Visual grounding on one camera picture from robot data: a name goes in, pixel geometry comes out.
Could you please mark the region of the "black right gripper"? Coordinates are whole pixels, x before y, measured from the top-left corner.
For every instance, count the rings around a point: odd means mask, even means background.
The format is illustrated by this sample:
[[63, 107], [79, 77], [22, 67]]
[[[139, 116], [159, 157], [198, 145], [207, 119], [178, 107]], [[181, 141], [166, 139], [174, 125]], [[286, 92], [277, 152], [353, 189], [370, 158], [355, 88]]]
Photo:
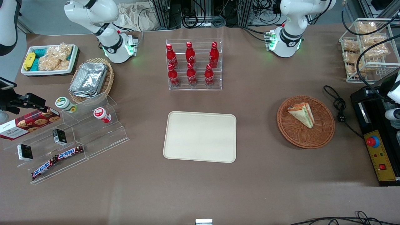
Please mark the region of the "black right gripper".
[[27, 93], [26, 95], [17, 94], [15, 91], [0, 91], [1, 111], [19, 114], [21, 108], [31, 108], [46, 113], [48, 107], [45, 106], [46, 100]]

